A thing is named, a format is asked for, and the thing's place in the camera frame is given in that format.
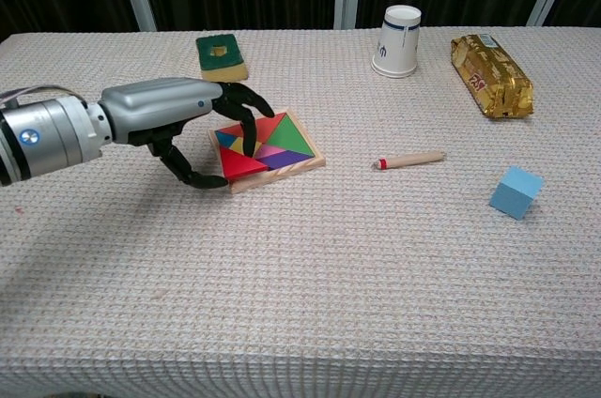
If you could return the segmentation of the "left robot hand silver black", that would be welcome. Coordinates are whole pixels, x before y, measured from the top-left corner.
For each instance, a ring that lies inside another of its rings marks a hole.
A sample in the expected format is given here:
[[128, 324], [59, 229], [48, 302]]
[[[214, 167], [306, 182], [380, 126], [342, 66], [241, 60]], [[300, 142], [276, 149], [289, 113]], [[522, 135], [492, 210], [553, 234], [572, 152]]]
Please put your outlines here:
[[270, 105], [244, 84], [186, 77], [110, 87], [102, 91], [99, 105], [107, 115], [116, 144], [147, 145], [177, 179], [201, 190], [221, 188], [228, 181], [222, 176], [195, 172], [173, 145], [173, 138], [182, 133], [185, 124], [212, 111], [238, 121], [244, 137], [243, 154], [251, 157], [257, 129], [249, 108], [274, 117]]

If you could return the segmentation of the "red triangle piece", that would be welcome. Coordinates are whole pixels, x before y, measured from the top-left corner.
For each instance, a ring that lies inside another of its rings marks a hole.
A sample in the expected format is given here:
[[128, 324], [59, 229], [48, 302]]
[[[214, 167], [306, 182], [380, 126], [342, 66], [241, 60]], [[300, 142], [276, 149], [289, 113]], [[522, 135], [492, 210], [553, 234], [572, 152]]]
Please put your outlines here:
[[269, 170], [266, 164], [222, 146], [220, 159], [223, 176], [229, 181]]

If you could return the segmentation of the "large red tangram triangle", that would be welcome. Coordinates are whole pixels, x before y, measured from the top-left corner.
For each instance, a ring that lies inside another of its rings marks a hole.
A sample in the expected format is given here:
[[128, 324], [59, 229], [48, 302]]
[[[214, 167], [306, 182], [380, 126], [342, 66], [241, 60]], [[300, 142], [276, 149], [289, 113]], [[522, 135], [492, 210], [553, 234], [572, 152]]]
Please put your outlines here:
[[[285, 112], [276, 114], [275, 117], [262, 117], [258, 118], [255, 121], [256, 125], [256, 146], [260, 146], [265, 144], [267, 140], [270, 138], [273, 131], [277, 128], [280, 121], [285, 116]], [[243, 137], [243, 130], [240, 124], [236, 124], [233, 126], [220, 128], [218, 131], [222, 131], [225, 133], [230, 133], [236, 135], [237, 137]]]

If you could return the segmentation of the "pink tangram triangle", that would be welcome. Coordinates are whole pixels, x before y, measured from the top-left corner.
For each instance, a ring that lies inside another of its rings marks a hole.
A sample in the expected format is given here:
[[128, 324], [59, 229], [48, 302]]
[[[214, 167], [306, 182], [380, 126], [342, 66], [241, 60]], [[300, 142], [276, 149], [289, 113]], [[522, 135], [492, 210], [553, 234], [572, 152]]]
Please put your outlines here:
[[256, 160], [260, 160], [260, 159], [264, 159], [266, 157], [277, 155], [277, 154], [280, 154], [283, 152], [285, 152], [284, 148], [281, 148], [279, 146], [274, 146], [274, 145], [263, 144], [254, 153], [254, 158]]

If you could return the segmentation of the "green tangram triangle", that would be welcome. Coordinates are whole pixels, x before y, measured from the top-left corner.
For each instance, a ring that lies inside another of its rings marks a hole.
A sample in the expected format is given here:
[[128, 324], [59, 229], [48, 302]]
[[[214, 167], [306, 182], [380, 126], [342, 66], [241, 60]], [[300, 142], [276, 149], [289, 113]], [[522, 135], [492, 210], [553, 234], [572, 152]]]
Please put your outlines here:
[[285, 150], [294, 151], [314, 156], [314, 151], [305, 141], [297, 126], [294, 124], [288, 114], [285, 114], [283, 119], [273, 131], [270, 138], [267, 140], [268, 145], [277, 146]]

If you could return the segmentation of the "purple tangram parallelogram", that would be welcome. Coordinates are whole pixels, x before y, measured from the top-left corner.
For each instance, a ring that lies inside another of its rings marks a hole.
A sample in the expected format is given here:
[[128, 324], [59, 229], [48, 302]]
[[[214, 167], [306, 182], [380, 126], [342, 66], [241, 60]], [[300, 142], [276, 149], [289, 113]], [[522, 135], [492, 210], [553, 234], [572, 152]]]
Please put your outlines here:
[[258, 161], [267, 165], [268, 170], [277, 170], [295, 163], [310, 160], [314, 155], [308, 155], [305, 153], [285, 150], [276, 154], [269, 155], [267, 157], [258, 158]]

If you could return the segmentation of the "wooden tangram tray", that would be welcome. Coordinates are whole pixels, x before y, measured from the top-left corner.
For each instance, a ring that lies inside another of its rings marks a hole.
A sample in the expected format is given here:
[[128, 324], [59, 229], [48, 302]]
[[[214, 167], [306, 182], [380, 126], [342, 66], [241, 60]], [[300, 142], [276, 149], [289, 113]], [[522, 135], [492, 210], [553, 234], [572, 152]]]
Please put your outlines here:
[[[283, 168], [280, 168], [277, 170], [271, 170], [271, 171], [268, 170], [268, 171], [260, 172], [260, 173], [253, 174], [250, 176], [245, 176], [245, 177], [233, 180], [233, 181], [227, 180], [228, 184], [229, 184], [229, 190], [231, 193], [236, 194], [236, 193], [240, 193], [243, 191], [248, 191], [250, 189], [261, 187], [261, 186], [267, 185], [269, 183], [272, 183], [272, 182], [275, 182], [278, 180], [282, 180], [282, 179], [285, 179], [288, 177], [296, 176], [301, 173], [305, 173], [305, 172], [314, 170], [318, 167], [323, 167], [326, 165], [325, 157], [319, 151], [315, 142], [312, 140], [311, 136], [309, 135], [308, 130], [301, 124], [301, 122], [297, 118], [297, 116], [289, 109], [285, 109], [279, 113], [282, 113], [282, 112], [285, 112], [286, 114], [288, 114], [290, 116], [290, 118], [292, 119], [294, 124], [297, 126], [298, 130], [300, 131], [301, 135], [304, 137], [305, 141], [309, 144], [309, 146], [314, 151], [314, 157], [310, 160], [295, 163], [293, 165], [289, 165], [289, 166], [286, 166], [286, 167], [283, 167]], [[218, 130], [218, 129], [211, 130], [208, 133], [208, 136], [209, 136], [209, 139], [215, 149], [217, 158], [220, 161], [220, 165], [222, 167], [221, 159], [220, 159], [220, 147], [221, 146], [219, 145], [219, 143], [216, 139], [216, 136], [214, 134], [214, 131], [216, 131], [216, 130]], [[256, 146], [256, 141], [255, 141], [254, 153], [256, 152], [256, 150], [259, 147], [260, 146]]]

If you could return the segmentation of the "beige waffle tablecloth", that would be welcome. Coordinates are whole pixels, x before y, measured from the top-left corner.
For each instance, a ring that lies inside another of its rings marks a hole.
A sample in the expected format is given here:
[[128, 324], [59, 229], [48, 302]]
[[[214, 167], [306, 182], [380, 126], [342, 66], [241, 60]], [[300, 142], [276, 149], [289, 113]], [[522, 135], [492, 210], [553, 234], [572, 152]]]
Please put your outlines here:
[[[199, 191], [110, 145], [0, 188], [0, 398], [601, 398], [601, 29], [490, 29], [518, 120], [480, 113], [464, 34], [423, 28], [394, 80], [374, 29], [237, 32], [308, 173]], [[522, 220], [489, 204], [510, 166], [544, 179]]]

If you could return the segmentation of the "white paper cup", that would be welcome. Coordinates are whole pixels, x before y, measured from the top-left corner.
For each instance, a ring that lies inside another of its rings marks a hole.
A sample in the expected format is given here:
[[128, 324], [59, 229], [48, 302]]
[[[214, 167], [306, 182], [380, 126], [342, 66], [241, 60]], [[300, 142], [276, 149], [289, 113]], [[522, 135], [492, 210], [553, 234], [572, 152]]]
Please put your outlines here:
[[386, 8], [372, 69], [385, 77], [405, 78], [417, 68], [422, 12], [409, 5]]

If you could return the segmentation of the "wooden pencil with red band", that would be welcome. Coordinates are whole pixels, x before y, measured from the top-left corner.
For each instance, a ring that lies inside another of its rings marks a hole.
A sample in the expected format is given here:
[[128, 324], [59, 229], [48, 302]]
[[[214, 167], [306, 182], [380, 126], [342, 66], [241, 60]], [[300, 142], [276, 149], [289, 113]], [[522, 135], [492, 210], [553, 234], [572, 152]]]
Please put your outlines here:
[[410, 153], [400, 156], [389, 156], [380, 158], [372, 163], [372, 168], [378, 171], [397, 169], [406, 166], [426, 164], [442, 161], [445, 153], [442, 151], [427, 151], [421, 153]]

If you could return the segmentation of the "gold foil snack package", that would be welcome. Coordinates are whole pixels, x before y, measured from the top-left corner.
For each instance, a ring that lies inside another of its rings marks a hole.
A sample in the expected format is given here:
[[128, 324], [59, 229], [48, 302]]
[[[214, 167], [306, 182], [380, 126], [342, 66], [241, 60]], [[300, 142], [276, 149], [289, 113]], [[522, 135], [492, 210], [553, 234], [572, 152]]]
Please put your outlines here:
[[451, 60], [484, 116], [523, 118], [533, 114], [533, 84], [489, 34], [451, 40]]

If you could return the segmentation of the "light blue cube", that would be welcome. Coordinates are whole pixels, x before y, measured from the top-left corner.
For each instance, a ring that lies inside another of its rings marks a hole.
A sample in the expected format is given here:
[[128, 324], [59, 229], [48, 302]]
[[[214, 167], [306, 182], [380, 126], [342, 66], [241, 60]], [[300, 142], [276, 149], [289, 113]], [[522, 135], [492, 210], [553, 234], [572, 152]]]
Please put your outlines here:
[[540, 176], [510, 166], [494, 190], [489, 204], [515, 220], [522, 220], [544, 185]]

